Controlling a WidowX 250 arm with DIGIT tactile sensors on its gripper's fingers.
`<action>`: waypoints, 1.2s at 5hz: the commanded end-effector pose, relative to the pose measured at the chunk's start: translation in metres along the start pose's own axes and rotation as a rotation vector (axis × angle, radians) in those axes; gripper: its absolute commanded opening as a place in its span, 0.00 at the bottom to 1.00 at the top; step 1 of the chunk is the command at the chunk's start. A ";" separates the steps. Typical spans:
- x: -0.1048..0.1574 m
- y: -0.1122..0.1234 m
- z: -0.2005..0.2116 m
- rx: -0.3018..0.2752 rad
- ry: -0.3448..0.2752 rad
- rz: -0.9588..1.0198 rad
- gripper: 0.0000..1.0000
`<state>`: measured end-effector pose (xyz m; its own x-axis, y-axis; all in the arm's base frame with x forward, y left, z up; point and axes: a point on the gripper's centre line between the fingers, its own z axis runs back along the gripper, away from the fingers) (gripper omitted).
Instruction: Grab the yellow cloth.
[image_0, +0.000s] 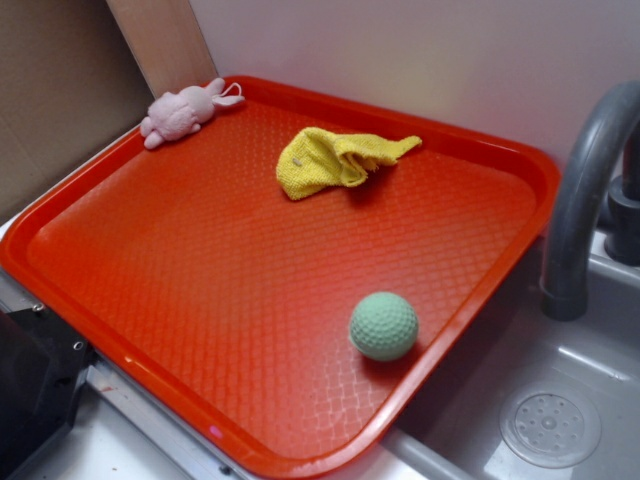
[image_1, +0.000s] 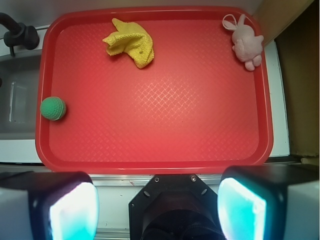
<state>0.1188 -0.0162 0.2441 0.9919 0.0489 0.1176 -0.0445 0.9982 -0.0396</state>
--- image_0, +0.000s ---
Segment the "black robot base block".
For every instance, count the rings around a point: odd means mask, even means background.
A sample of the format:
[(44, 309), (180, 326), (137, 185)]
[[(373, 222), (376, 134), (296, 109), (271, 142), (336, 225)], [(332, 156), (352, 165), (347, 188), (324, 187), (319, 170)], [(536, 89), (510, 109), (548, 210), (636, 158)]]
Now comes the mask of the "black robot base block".
[(42, 304), (1, 314), (1, 477), (15, 479), (75, 423), (93, 349)]

